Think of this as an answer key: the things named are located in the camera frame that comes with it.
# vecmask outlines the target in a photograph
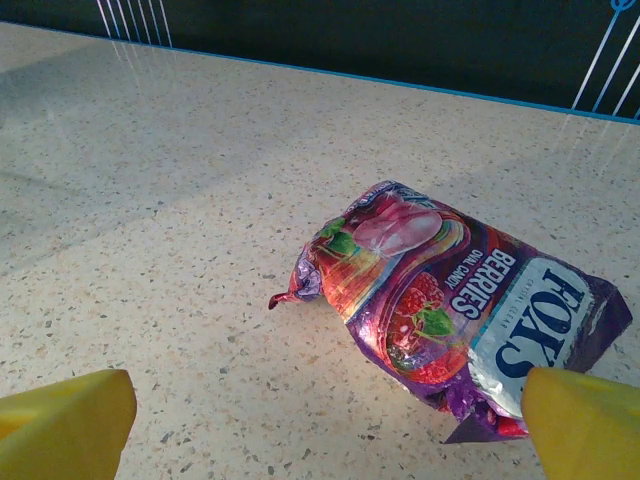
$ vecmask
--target candy bag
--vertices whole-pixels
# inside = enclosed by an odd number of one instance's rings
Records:
[[[585,372],[631,323],[611,283],[390,181],[313,237],[269,308],[322,295],[367,358],[458,419],[450,443],[526,436],[529,370]]]

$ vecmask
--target white lines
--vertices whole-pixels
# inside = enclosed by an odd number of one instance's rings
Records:
[[[100,16],[102,17],[102,21],[104,22],[104,28],[107,29],[107,36],[111,38],[111,30],[109,30],[109,24],[107,23],[107,17],[104,16],[104,10],[102,9],[102,4],[100,0],[96,0],[98,3],[98,9],[100,9]]]
[[[638,15],[638,19],[636,20],[636,23],[633,25],[633,28],[631,29],[631,33],[627,37],[627,41],[624,42],[624,47],[622,47],[622,50],[620,51],[620,54],[616,59],[616,63],[613,65],[613,68],[609,73],[609,77],[607,78],[607,81],[605,82],[604,87],[602,87],[602,90],[600,91],[600,96],[598,97],[598,100],[596,100],[596,103],[593,105],[593,108],[591,109],[592,112],[595,112],[598,109],[598,105],[600,105],[600,100],[602,100],[602,97],[604,97],[604,94],[607,91],[607,88],[609,88],[609,83],[611,83],[611,79],[616,74],[616,70],[618,70],[618,66],[622,61],[622,57],[624,57],[624,54],[627,53],[629,44],[631,43],[631,40],[633,40],[633,37],[636,34],[636,31],[638,30],[638,27],[640,27],[640,15]]]
[[[638,74],[640,74],[640,63],[638,64],[638,67],[636,68],[636,71],[634,72],[633,76],[631,77],[631,80],[629,80],[629,83],[627,84],[627,88],[624,89],[624,93],[620,97],[620,101],[618,102],[618,105],[616,105],[616,109],[612,113],[612,115],[614,117],[618,114],[618,110],[620,110],[620,107],[622,106],[624,101],[627,99],[627,95],[629,95],[629,91],[631,90],[631,87],[633,86],[634,83],[636,83],[636,79],[638,78]]]
[[[631,7],[633,7],[633,5],[635,3],[636,3],[636,0],[611,0],[611,8],[613,8],[615,13],[613,14],[613,17],[611,18],[611,21],[609,22],[609,26],[607,27],[607,30],[606,30],[604,36],[602,37],[602,40],[600,41],[600,45],[598,46],[598,49],[596,50],[596,54],[594,55],[593,60],[591,61],[591,65],[589,65],[589,69],[587,70],[587,74],[585,75],[584,79],[582,80],[582,85],[580,85],[580,90],[578,90],[578,94],[576,95],[576,98],[573,101],[573,105],[571,105],[571,109],[572,110],[576,109],[576,107],[578,106],[578,103],[580,102],[580,99],[582,98],[582,94],[584,93],[584,89],[587,86],[587,83],[589,82],[589,79],[591,78],[591,74],[593,73],[593,70],[594,70],[596,64],[598,63],[598,60],[600,59],[600,55],[602,54],[602,50],[604,49],[605,44],[609,40],[609,36],[611,35],[611,31],[613,30],[613,27],[615,26],[616,21],[618,20],[618,16],[620,15],[621,12],[629,10]],[[631,45],[631,42],[633,41],[633,38],[634,38],[636,32],[638,31],[639,27],[640,27],[640,15],[638,15],[638,19],[636,20],[636,23],[634,24],[633,28],[631,29],[631,32],[629,33],[629,36],[627,37],[627,40],[625,41],[625,43],[624,43],[624,45],[622,47],[622,50],[618,54],[618,58],[616,59],[616,62],[613,65],[613,68],[609,72],[609,76],[607,77],[607,80],[605,81],[605,83],[604,83],[604,85],[602,87],[602,90],[600,90],[600,94],[598,95],[598,99],[596,100],[596,102],[593,105],[593,108],[591,109],[592,112],[596,112],[598,110],[598,107],[600,106],[600,102],[602,101],[604,95],[606,94],[607,89],[609,88],[609,85],[611,84],[611,80],[613,80],[613,77],[615,76],[616,72],[618,71],[618,67],[620,66],[620,63],[622,62],[622,59],[624,58],[625,54],[627,53],[627,50],[629,49],[629,45]],[[627,99],[627,96],[629,95],[629,92],[633,88],[633,85],[635,84],[635,82],[638,79],[639,75],[640,75],[640,65],[638,65],[638,67],[636,68],[635,72],[633,73],[633,76],[631,77],[631,80],[629,80],[629,83],[627,84],[627,87],[625,88],[622,96],[620,97],[620,100],[618,101],[618,104],[616,105],[615,109],[613,110],[613,113],[612,113],[613,116],[616,116],[618,114],[618,112],[620,111],[620,108],[624,104],[624,101]],[[640,114],[640,109],[638,109],[638,112],[636,113],[634,118],[638,118],[639,114]]]
[[[151,37],[149,36],[149,28],[147,27],[147,18],[144,16],[144,10],[142,9],[142,3],[140,0],[138,0],[138,8],[140,9],[140,15],[142,15],[144,31],[147,33],[147,43],[151,45]]]
[[[149,10],[151,10],[151,18],[153,19],[153,24],[156,27],[156,35],[158,36],[158,45],[162,45],[162,41],[160,40],[160,30],[158,30],[158,22],[156,22],[156,13],[153,11],[153,4],[151,0],[149,1]]]
[[[129,35],[129,27],[127,26],[127,19],[124,18],[122,5],[120,4],[120,0],[116,0],[116,1],[118,2],[118,10],[120,10],[120,17],[122,17],[122,23],[124,23],[124,31],[127,33],[127,40],[131,41],[131,35]]]
[[[122,21],[122,25],[118,25],[118,19],[116,13],[114,11],[114,5],[111,2],[115,2],[117,4],[118,13],[120,14],[120,21]],[[107,37],[111,39],[121,39],[125,40],[123,36],[120,34],[120,27],[124,27],[123,35],[126,35],[126,40],[129,42],[135,42],[137,40],[138,43],[143,43],[143,35],[146,35],[146,43],[149,45],[159,45],[164,46],[166,43],[169,43],[169,48],[173,48],[173,40],[171,39],[171,32],[169,31],[169,21],[167,19],[167,12],[164,8],[164,0],[157,0],[157,4],[154,6],[154,0],[147,0],[143,2],[143,0],[137,0],[138,8],[134,9],[133,3],[135,0],[126,0],[127,4],[123,7],[123,3],[125,0],[96,0],[98,4],[98,10],[100,11],[100,16],[102,17],[102,23],[104,24],[104,28],[107,31]],[[102,2],[107,3],[107,7],[109,8],[109,14],[105,13],[105,8],[102,5]],[[162,19],[156,15],[156,9],[159,8],[159,13],[162,15]],[[150,22],[147,22],[147,15],[151,15]],[[138,28],[138,21],[142,20],[142,26],[144,27],[144,34],[140,31],[141,28]],[[155,30],[157,40],[151,39],[151,33],[149,32],[150,23],[153,22],[152,29]],[[133,30],[135,30],[135,36],[133,35],[133,31],[129,29],[129,25],[133,26]],[[165,32],[161,32],[162,27],[164,26]],[[163,40],[163,36],[166,33],[166,41]]]
[[[135,30],[136,30],[136,36],[138,37],[138,43],[140,43],[141,40],[140,40],[140,32],[138,31],[138,22],[136,22],[136,16],[133,14],[133,8],[131,7],[131,0],[127,0],[127,3],[129,4],[129,13],[131,14],[131,19],[133,20],[133,28],[135,28]]]
[[[109,6],[109,13],[111,13],[111,20],[113,20],[113,26],[116,28],[116,35],[120,38],[120,29],[118,28],[118,22],[116,22],[116,16],[113,14],[113,8],[111,8],[111,0],[107,0]]]
[[[162,19],[164,20],[164,28],[167,29],[167,37],[169,38],[169,47],[173,48],[173,43],[171,42],[171,34],[169,33],[169,24],[167,23],[167,16],[164,13],[164,3],[160,0],[160,10],[162,10]]]
[[[576,105],[578,105],[578,102],[580,101],[580,97],[582,96],[582,92],[584,92],[584,87],[587,86],[587,82],[589,81],[589,78],[591,77],[591,73],[593,72],[593,69],[596,66],[596,63],[598,62],[598,59],[600,58],[600,54],[602,53],[602,49],[604,48],[605,43],[607,43],[607,40],[609,39],[609,35],[611,35],[611,30],[613,30],[613,26],[616,24],[616,20],[618,20],[618,15],[620,15],[619,11],[617,11],[613,15],[613,18],[611,19],[611,22],[609,22],[609,27],[607,28],[607,31],[604,34],[604,37],[602,37],[602,41],[600,42],[600,46],[598,47],[598,50],[596,51],[596,54],[593,57],[593,60],[591,61],[591,66],[589,67],[589,70],[587,70],[587,74],[585,75],[584,80],[582,81],[582,86],[580,87],[580,90],[578,91],[578,95],[576,95],[576,99],[573,101],[573,105],[571,105],[571,109],[572,110],[575,110]]]

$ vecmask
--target table surface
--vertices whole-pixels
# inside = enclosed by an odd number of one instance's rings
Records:
[[[129,370],[119,479],[543,478],[529,441],[442,445],[326,303],[267,310],[379,180],[640,313],[638,126],[6,24],[0,91],[0,395]],[[596,374],[638,385],[638,325]]]

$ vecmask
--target blue edge trim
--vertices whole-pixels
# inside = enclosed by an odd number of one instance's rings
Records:
[[[353,78],[356,80],[365,80],[367,82],[374,82],[374,83],[383,83],[386,85],[394,85],[397,87],[407,87],[407,88],[413,88],[416,90],[426,90],[429,92],[436,92],[436,93],[446,93],[449,95],[456,95],[459,97],[467,97],[467,98],[476,98],[479,100],[485,100],[485,101],[489,101],[489,102],[497,102],[497,103],[503,103],[503,104],[507,104],[507,105],[516,105],[518,107],[528,107],[528,108],[536,108],[538,110],[546,110],[549,112],[556,112],[556,113],[564,113],[567,115],[574,115],[577,117],[587,117],[587,118],[596,118],[598,120],[608,120],[611,122],[618,122],[618,123],[627,123],[627,124],[631,124],[631,125],[640,125],[640,118],[638,119],[633,119],[633,118],[626,118],[626,117],[614,117],[613,115],[606,115],[603,113],[595,113],[595,112],[585,112],[585,111],[581,111],[581,110],[572,110],[570,108],[563,108],[563,107],[554,107],[551,105],[543,105],[541,103],[532,103],[532,102],[522,102],[520,100],[510,100],[508,98],[501,98],[501,97],[493,97],[490,95],[482,95],[479,93],[470,93],[470,92],[462,92],[459,90],[450,90],[447,88],[439,88],[439,87],[430,87],[427,85],[419,85],[416,83],[408,83],[408,82],[399,82],[399,81],[395,81],[395,80],[385,80],[383,78],[374,78],[374,77],[365,77],[365,76],[361,76],[361,75],[354,75],[351,73],[341,73],[341,72],[332,72],[330,70],[320,70],[317,68],[310,68],[310,67],[299,67],[296,65],[287,65],[284,63],[276,63],[276,62],[268,62],[266,60],[254,60],[254,59],[250,59],[250,58],[242,58],[242,57],[233,57],[230,55],[222,55],[219,53],[210,53],[210,52],[199,52],[196,50],[187,50],[187,49],[183,49],[183,48],[169,48],[168,46],[164,46],[164,45],[154,45],[154,44],[149,44],[149,43],[138,43],[138,42],[129,42],[127,40],[123,40],[123,39],[119,39],[119,38],[109,38],[109,37],[102,37],[99,35],[90,35],[88,33],[77,33],[77,32],[66,32],[63,30],[56,30],[55,28],[49,28],[49,27],[38,27],[38,26],[33,26],[33,25],[26,25],[26,24],[22,24],[22,23],[17,23],[17,22],[8,22],[5,20],[0,20],[0,23],[7,23],[10,25],[18,25],[21,27],[30,27],[30,28],[37,28],[40,30],[47,30],[47,31],[51,31],[51,32],[56,32],[56,33],[67,33],[67,34],[71,34],[71,35],[78,35],[80,37],[88,37],[88,38],[96,38],[99,40],[110,40],[112,42],[118,42],[118,43],[126,43],[126,44],[131,44],[131,45],[142,45],[142,46],[146,46],[146,47],[155,47],[155,48],[159,48],[162,50],[170,50],[170,51],[177,51],[177,52],[185,52],[185,53],[194,53],[196,55],[206,55],[206,56],[210,56],[210,57],[215,57],[215,58],[225,58],[225,59],[230,59],[230,60],[238,60],[240,62],[247,62],[247,63],[257,63],[259,65],[269,65],[269,66],[275,66],[275,67],[284,67],[284,68],[290,68],[293,70],[300,70],[303,72],[311,72],[311,73],[323,73],[325,75],[333,75],[336,77],[343,77],[343,78]]]

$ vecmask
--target green leaf graphic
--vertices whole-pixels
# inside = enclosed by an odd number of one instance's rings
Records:
[[[337,232],[333,235],[333,240],[329,244],[329,248],[334,252],[342,253],[346,256],[351,256],[356,250],[356,244],[353,242],[351,235],[344,232]]]
[[[329,225],[327,225],[322,229],[322,231],[320,232],[320,236],[322,238],[332,237],[340,231],[343,225],[344,225],[344,218],[338,217],[334,221],[332,221]]]
[[[431,311],[422,310],[416,315],[422,320],[422,333],[430,337],[444,337],[456,333],[453,322],[442,308]]]

